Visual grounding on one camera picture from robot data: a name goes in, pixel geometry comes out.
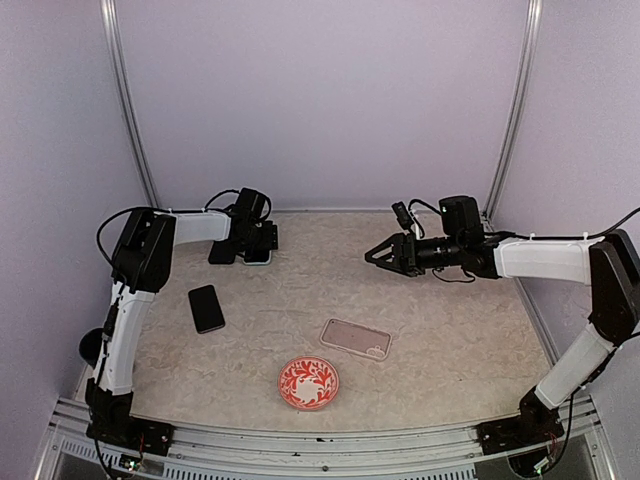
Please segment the light blue phone case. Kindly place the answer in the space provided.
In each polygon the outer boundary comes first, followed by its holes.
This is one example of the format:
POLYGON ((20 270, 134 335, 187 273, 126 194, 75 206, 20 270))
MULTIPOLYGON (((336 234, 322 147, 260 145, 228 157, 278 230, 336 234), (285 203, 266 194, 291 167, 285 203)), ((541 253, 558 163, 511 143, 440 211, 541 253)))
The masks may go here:
POLYGON ((246 265, 268 265, 271 258, 272 251, 270 249, 246 250, 243 253, 243 262, 246 265))

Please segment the black phone case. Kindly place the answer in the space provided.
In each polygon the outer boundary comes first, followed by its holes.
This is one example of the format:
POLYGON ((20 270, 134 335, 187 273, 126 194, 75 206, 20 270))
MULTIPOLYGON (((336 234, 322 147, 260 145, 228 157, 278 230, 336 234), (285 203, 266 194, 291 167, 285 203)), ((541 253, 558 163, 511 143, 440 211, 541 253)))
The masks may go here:
POLYGON ((231 265, 236 258, 236 248, 230 240, 214 241, 208 255, 211 265, 231 265))

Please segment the clear pink phone case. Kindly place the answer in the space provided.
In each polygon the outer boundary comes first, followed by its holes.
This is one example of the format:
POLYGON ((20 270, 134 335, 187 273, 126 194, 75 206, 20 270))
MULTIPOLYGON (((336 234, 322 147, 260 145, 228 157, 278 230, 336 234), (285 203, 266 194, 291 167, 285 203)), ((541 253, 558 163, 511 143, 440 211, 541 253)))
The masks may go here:
POLYGON ((329 319, 319 341, 324 346, 381 362, 389 355, 392 336, 361 324, 329 319))

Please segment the black phone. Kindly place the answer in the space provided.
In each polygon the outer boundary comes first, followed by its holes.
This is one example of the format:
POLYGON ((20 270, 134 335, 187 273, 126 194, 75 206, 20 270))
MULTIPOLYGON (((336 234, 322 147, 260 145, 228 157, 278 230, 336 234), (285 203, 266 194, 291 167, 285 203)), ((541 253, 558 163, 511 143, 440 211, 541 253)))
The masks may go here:
POLYGON ((205 285, 188 292, 195 329, 199 334, 225 327, 226 321, 213 285, 205 285))

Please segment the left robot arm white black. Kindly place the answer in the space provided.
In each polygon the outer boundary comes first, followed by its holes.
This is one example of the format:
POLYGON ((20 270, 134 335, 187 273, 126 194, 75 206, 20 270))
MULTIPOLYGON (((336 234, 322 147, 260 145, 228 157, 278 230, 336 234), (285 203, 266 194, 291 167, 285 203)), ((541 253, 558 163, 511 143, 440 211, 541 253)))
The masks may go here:
POLYGON ((133 367, 144 320, 171 273, 174 248, 208 242, 212 265, 236 258, 264 265, 278 247, 270 220, 271 199, 244 187, 234 203, 215 208, 161 209, 136 206, 123 210, 127 220, 111 254, 111 301, 102 327, 84 335, 79 351, 92 368, 85 392, 89 437, 129 449, 164 455, 172 425, 131 415, 133 367))

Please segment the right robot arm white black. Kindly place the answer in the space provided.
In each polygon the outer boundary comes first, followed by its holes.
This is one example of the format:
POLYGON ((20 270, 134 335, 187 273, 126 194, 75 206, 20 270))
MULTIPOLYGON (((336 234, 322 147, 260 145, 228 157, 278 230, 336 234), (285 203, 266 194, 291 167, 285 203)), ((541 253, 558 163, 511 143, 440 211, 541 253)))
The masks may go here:
POLYGON ((538 236, 488 231, 476 200, 450 196, 434 208, 440 237, 428 238, 409 205, 392 206, 400 232, 365 254, 366 262, 407 277, 458 267, 469 279, 529 279, 557 283, 564 317, 579 314, 581 331, 551 370, 520 400, 516 415, 483 422, 484 454, 559 438, 569 426, 559 408, 593 382, 639 324, 639 255, 628 233, 614 224, 598 233, 538 236))

